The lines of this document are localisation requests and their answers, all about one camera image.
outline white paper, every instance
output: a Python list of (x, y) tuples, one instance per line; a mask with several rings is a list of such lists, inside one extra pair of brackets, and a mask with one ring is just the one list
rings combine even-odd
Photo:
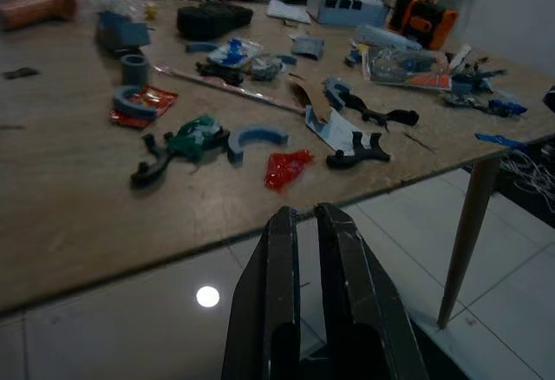
[(270, 0), (266, 15), (310, 24), (309, 13), (306, 12), (303, 6), (289, 5), (279, 0)]
[[(343, 150), (346, 156), (355, 154), (353, 150), (353, 131), (361, 131), (361, 129), (346, 120), (335, 109), (331, 109), (330, 120), (324, 123), (318, 122), (312, 111), (312, 106), (307, 105), (304, 122), (334, 150)], [(361, 143), (365, 148), (370, 148), (370, 136), (362, 134)]]

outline table leg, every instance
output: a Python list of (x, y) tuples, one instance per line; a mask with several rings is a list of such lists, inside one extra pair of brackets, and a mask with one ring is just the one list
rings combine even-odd
[(487, 202), (489, 201), (499, 167), (499, 158), (476, 161), (473, 164), (467, 196), (462, 207), (462, 213), (460, 214), (459, 228), (457, 229), (457, 236), (453, 252), (451, 253), (451, 263), (449, 264), (449, 273), (445, 290), (443, 291), (440, 316), (437, 321), (441, 328), (446, 327), (459, 295), (462, 280), (467, 272), (468, 263), (480, 234), (482, 221), (486, 214)]

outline wooden table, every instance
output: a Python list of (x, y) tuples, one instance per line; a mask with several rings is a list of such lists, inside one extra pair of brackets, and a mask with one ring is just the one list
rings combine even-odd
[[(152, 44), (143, 50), (151, 62), (193, 72), (204, 55), (187, 55), (177, 36), (175, 11), (181, 2), (159, 2), (151, 25)], [(249, 27), (231, 36), (249, 37), (264, 49), (287, 54), (285, 27), (253, 6)], [(475, 162), (447, 281), (443, 324), (450, 312), (473, 243), (486, 210), (488, 189), (504, 148), (477, 141), (480, 131), (518, 141), (537, 141), (555, 134), (555, 115), (541, 102), (552, 79), (514, 63), (495, 59), (492, 68), (510, 75), (495, 85), (514, 93), (529, 107), (522, 118), (501, 119), (473, 110), (444, 108), (436, 94), (366, 83), (359, 69), (343, 58), (352, 29), (306, 27), (325, 39), (319, 62), (299, 58), (293, 72), (315, 84), (341, 76), (377, 111), (415, 109), (415, 128), (392, 123), (382, 137), (390, 163), (364, 162), (346, 171), (329, 170), (332, 151), (305, 125), (304, 118), (241, 97), (175, 78), (153, 75), (152, 84), (180, 93), (178, 102), (147, 131), (159, 138), (166, 131), (202, 114), (215, 116), (234, 130), (257, 123), (284, 128), (288, 147), (254, 144), (245, 150), (242, 167), (223, 154), (211, 153), (200, 167), (175, 160), (165, 179), (132, 190), (129, 176), (139, 161), (150, 161), (141, 133), (113, 126), (108, 110), (119, 64), (102, 55), (93, 42), (93, 23), (38, 24), (0, 36), (2, 71), (31, 66), (41, 74), (14, 81), (0, 79), (0, 311), (6, 312), (69, 293), (240, 239), (261, 229), (280, 206), (303, 213), (318, 202), (344, 205), (392, 191)], [(251, 83), (270, 95), (291, 98), (284, 75), (271, 83)], [(367, 132), (383, 131), (363, 123), (353, 110), (344, 115)], [(402, 132), (434, 148), (434, 153)], [(268, 156), (309, 149), (316, 162), (280, 195), (264, 187)]]

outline tiled floor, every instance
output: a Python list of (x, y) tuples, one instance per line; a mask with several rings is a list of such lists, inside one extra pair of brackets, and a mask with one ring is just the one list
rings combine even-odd
[[(495, 195), (459, 303), (437, 329), (468, 174), (344, 208), (411, 317), (473, 380), (555, 378), (555, 230)], [(297, 226), (302, 353), (325, 342), (316, 221)], [(0, 378), (217, 379), (232, 292), (258, 238), (0, 321)], [(195, 301), (210, 285), (219, 303)]]

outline orange device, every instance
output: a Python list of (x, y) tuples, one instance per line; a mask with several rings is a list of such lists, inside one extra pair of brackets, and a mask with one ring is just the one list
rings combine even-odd
[(457, 21), (456, 10), (445, 10), (434, 0), (395, 0), (389, 28), (416, 40), (426, 49), (439, 49)]

